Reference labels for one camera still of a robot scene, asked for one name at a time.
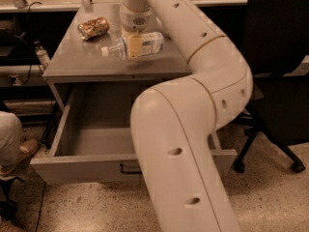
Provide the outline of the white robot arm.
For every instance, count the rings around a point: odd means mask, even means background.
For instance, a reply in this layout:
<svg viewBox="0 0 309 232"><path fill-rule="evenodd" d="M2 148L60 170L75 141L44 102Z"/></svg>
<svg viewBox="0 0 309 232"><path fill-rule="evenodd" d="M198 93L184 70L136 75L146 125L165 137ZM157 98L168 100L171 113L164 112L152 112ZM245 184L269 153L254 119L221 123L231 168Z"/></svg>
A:
<svg viewBox="0 0 309 232"><path fill-rule="evenodd" d="M153 9L190 75L136 99L131 134L162 232L241 232L208 137L247 105L252 74L231 40L189 0L123 0L132 15Z"/></svg>

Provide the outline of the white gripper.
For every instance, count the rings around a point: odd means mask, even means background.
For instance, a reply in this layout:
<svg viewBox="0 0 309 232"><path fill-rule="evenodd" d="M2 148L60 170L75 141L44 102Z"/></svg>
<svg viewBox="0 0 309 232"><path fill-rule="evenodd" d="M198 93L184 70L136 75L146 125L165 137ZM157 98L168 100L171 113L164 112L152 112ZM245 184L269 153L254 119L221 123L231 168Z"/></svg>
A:
<svg viewBox="0 0 309 232"><path fill-rule="evenodd" d="M120 20L122 31L131 33L127 37L127 56L129 60L135 60L141 54L143 39L139 32L147 28L151 14L152 9L147 3L139 4L136 8L129 7L124 2L121 3Z"/></svg>

